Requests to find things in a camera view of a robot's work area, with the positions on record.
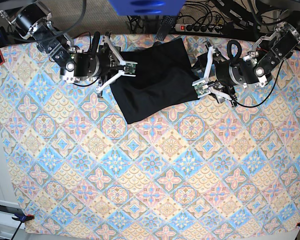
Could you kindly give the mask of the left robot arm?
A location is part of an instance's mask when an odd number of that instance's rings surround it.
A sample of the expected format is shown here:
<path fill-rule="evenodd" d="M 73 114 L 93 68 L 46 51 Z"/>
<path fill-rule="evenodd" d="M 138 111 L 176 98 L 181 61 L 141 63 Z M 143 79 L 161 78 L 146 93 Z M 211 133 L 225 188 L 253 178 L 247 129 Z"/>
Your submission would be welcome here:
<path fill-rule="evenodd" d="M 199 98 L 213 96 L 218 103 L 228 100 L 233 107 L 238 106 L 235 86 L 260 89 L 272 80 L 272 70 L 281 68 L 290 58 L 296 46 L 300 45 L 300 11 L 295 11 L 280 22 L 271 35 L 261 36 L 246 55 L 237 40 L 227 43 L 227 57 L 209 41 L 205 43 L 207 52 L 198 56 L 193 71 L 203 72 L 203 76 L 192 86 Z"/>

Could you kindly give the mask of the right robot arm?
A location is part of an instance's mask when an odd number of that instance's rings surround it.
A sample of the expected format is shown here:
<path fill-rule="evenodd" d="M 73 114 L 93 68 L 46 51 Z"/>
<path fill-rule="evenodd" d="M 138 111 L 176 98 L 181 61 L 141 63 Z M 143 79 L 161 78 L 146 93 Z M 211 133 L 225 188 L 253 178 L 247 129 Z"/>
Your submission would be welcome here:
<path fill-rule="evenodd" d="M 120 77 L 135 77 L 137 63 L 125 60 L 120 48 L 110 40 L 110 33 L 96 31 L 88 50 L 74 44 L 68 32 L 57 30 L 51 11 L 39 0 L 0 1 L 0 16 L 17 33 L 18 41 L 35 42 L 59 67 L 60 79 L 78 87 L 96 84 L 99 96 Z"/>

